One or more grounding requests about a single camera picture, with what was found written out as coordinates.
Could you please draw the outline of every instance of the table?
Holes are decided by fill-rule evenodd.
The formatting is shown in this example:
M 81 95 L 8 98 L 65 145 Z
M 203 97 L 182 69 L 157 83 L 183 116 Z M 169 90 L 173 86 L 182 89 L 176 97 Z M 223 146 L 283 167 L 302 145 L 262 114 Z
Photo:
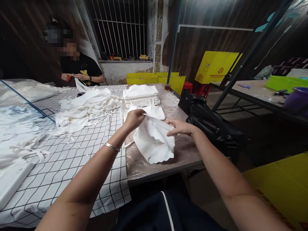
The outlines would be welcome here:
M 166 119 L 185 121 L 187 115 L 179 108 L 179 99 L 164 89 L 164 84 L 155 85 L 159 92 L 161 107 Z M 126 138 L 125 144 L 133 141 L 134 131 Z M 201 156 L 193 139 L 179 134 L 175 139 L 174 158 L 159 164 L 149 164 L 138 150 L 135 143 L 126 148 L 127 180 L 129 186 L 153 181 L 183 171 L 186 168 L 202 164 Z
M 297 116 L 292 114 L 291 112 L 287 111 L 286 109 L 283 108 L 283 105 L 278 104 L 279 101 L 284 102 L 285 99 L 282 96 L 274 96 L 273 94 L 276 92 L 273 89 L 267 88 L 265 86 L 267 80 L 243 80 L 243 81 L 237 81 L 235 85 L 232 87 L 232 89 L 228 92 L 231 95 L 234 95 L 240 99 L 246 100 L 247 102 L 252 103 L 253 105 L 259 106 L 258 108 L 250 108 L 250 109 L 245 109 L 245 106 L 237 106 L 237 103 L 240 101 L 240 99 L 236 102 L 235 107 L 247 110 L 251 114 L 251 110 L 254 109 L 259 109 L 259 108 L 264 108 L 267 109 L 273 113 L 277 113 L 280 116 L 289 119 L 291 121 L 294 121 L 296 123 L 303 124 L 305 126 L 308 125 L 308 118 L 305 118 L 303 116 Z M 251 86 L 250 89 L 240 87 L 238 84 L 242 85 L 249 85 Z M 212 87 L 218 88 L 220 90 L 224 90 L 225 86 L 220 86 L 219 82 L 212 82 L 210 83 Z M 226 109 L 231 109 L 231 108 L 219 108 L 218 110 L 226 110 Z
M 115 85 L 100 86 L 99 88 L 109 88 L 117 94 L 122 93 L 126 87 L 127 85 Z M 60 99 L 64 97 L 74 98 L 78 93 L 79 91 L 73 88 L 67 93 L 61 93 L 34 104 L 44 110 L 46 114 L 51 115 L 60 109 L 58 103 Z M 6 207 L 0 211 L 0 228 L 5 226 L 36 227 L 71 179 L 122 126 L 121 110 L 117 109 L 111 116 L 96 119 L 92 122 L 93 125 L 73 134 L 75 143 L 72 143 L 67 136 L 54 137 L 48 135 L 38 146 L 38 148 L 53 153 L 50 156 L 45 155 L 44 162 L 40 162 L 35 154 L 25 158 L 36 165 Z M 45 122 L 39 123 L 38 126 L 46 133 L 55 128 L 55 124 L 47 118 Z M 97 196 L 90 217 L 119 208 L 131 200 L 125 164 L 125 151 L 121 149 Z

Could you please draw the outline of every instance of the hand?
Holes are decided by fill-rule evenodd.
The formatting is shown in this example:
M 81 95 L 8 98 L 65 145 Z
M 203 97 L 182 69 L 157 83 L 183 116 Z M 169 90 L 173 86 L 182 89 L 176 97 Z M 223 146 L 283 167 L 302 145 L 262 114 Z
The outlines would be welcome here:
M 90 80 L 90 77 L 84 74 L 74 74 L 73 76 L 79 80 Z
M 142 113 L 146 113 L 146 112 L 142 109 L 136 109 L 136 110 L 130 111 L 127 114 L 123 127 L 125 127 L 129 131 L 129 133 L 132 132 L 137 127 L 139 127 L 139 125 L 144 120 L 145 115 L 142 115 Z
M 172 136 L 180 133 L 192 137 L 196 131 L 200 130 L 196 126 L 180 120 L 167 120 L 166 123 L 174 126 L 174 129 L 169 131 L 167 133 L 167 136 Z
M 61 79 L 63 79 L 64 81 L 67 81 L 68 78 L 70 77 L 70 75 L 71 75 L 71 74 L 62 73 Z

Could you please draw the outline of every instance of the purple container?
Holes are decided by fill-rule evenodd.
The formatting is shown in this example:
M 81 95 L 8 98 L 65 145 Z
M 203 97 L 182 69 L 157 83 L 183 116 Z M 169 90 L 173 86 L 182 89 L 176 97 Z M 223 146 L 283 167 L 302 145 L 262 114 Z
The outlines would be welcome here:
M 308 117 L 308 88 L 296 87 L 285 100 L 284 108 Z

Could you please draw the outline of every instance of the dark wooden wall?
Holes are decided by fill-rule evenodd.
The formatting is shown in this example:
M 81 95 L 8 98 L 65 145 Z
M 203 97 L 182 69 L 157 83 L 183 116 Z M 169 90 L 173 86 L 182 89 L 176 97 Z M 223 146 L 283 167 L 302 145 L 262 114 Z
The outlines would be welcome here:
M 58 54 L 43 40 L 42 31 L 50 22 L 50 16 L 58 15 L 71 25 L 77 36 L 83 38 L 84 31 L 80 31 L 82 22 L 73 15 L 75 8 L 72 0 L 0 1 L 0 34 L 14 46 L 30 68 L 34 76 L 27 78 L 42 83 L 53 81 L 57 86 L 67 84 L 60 79 Z M 19 63 L 16 62 L 15 66 L 18 69 Z
M 267 22 L 267 18 L 277 10 L 280 2 L 280 0 L 185 0 L 182 1 L 180 24 L 256 29 Z M 166 66 L 169 65 L 171 55 L 176 4 L 176 1 L 170 0 L 168 8 L 169 34 L 164 43 L 162 59 L 163 65 Z M 279 64 L 286 58 L 308 55 L 307 7 L 303 6 L 299 10 L 300 16 L 286 17 L 273 30 L 254 60 L 245 68 L 241 79 L 254 76 L 265 66 Z M 254 67 L 292 23 L 291 29 L 281 37 L 262 65 L 254 70 Z M 186 75 L 186 80 L 193 82 L 205 51 L 243 52 L 246 55 L 260 35 L 260 32 L 254 31 L 181 27 L 177 37 L 172 71 Z

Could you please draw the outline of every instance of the window bars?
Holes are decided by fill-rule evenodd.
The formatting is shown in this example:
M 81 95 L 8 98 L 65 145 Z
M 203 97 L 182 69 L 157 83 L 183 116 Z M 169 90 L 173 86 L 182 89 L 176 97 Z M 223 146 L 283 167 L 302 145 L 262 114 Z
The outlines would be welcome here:
M 147 55 L 147 0 L 87 0 L 101 52 Z

